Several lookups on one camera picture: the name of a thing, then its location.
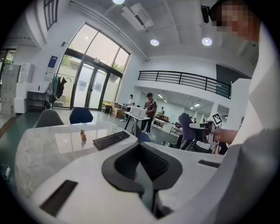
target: recessed light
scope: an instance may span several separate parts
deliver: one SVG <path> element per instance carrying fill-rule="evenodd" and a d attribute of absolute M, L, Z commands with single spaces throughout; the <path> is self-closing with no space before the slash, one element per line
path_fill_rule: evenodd
<path fill-rule="evenodd" d="M 122 3 L 124 3 L 124 0 L 113 0 L 113 3 L 122 4 Z"/>
<path fill-rule="evenodd" d="M 158 46 L 158 45 L 159 45 L 159 41 L 156 40 L 156 39 L 152 39 L 152 40 L 150 41 L 150 44 L 153 45 L 153 46 Z"/>
<path fill-rule="evenodd" d="M 205 37 L 202 39 L 202 43 L 205 45 L 205 46 L 210 46 L 212 44 L 212 40 L 208 37 Z"/>

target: balcony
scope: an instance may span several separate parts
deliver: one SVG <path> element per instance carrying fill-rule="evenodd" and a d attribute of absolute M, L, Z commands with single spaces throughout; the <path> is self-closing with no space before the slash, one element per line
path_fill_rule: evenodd
<path fill-rule="evenodd" d="M 191 86 L 231 98 L 231 85 L 202 75 L 175 71 L 140 71 L 138 80 Z"/>

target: black keyboard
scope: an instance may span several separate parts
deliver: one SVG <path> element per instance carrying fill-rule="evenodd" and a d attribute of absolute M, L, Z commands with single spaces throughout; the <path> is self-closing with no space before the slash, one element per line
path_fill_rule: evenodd
<path fill-rule="evenodd" d="M 96 145 L 96 147 L 99 150 L 102 150 L 110 145 L 113 145 L 121 140 L 124 140 L 125 138 L 128 138 L 130 135 L 126 133 L 125 131 L 121 131 L 118 133 L 114 133 L 112 135 L 108 135 L 102 138 L 97 138 L 93 140 L 93 143 Z"/>

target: ceiling vent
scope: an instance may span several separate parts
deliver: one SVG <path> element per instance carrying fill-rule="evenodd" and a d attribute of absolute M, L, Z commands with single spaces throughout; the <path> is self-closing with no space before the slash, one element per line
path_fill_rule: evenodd
<path fill-rule="evenodd" d="M 140 3 L 131 7 L 123 7 L 122 16 L 137 30 L 144 30 L 147 27 L 153 26 L 153 22 Z"/>

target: blue chair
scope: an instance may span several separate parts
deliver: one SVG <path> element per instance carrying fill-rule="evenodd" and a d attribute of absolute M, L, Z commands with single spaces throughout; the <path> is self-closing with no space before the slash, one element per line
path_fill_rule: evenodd
<path fill-rule="evenodd" d="M 136 138 L 138 138 L 138 142 L 152 142 L 150 136 L 146 133 L 142 133 L 140 127 L 137 125 L 136 119 L 134 118 L 132 132 Z"/>
<path fill-rule="evenodd" d="M 92 122 L 93 116 L 86 107 L 75 107 L 69 117 L 70 124 L 89 123 Z"/>

